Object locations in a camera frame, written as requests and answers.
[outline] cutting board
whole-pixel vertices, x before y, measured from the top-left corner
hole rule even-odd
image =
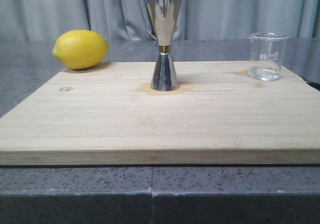
[[[0,164],[320,163],[320,92],[288,69],[175,62],[180,88],[158,92],[154,66],[62,70],[0,119]]]

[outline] curtain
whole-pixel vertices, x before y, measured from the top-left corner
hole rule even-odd
[[[0,40],[52,41],[73,29],[154,40],[145,7],[145,0],[0,0]],[[183,0],[173,38],[246,39],[253,32],[320,37],[319,0]]]

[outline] stainless steel jigger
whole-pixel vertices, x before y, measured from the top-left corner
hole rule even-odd
[[[149,17],[159,45],[151,88],[171,91],[179,88],[170,45],[182,0],[146,0]]]

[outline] beaker rim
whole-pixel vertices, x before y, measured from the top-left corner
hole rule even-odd
[[[288,35],[273,32],[256,32],[249,36],[249,39],[270,39],[270,40],[284,40],[289,38]]]

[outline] lemon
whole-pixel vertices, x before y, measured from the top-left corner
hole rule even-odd
[[[108,43],[98,33],[90,30],[71,30],[55,42],[52,55],[70,69],[86,69],[104,59]]]

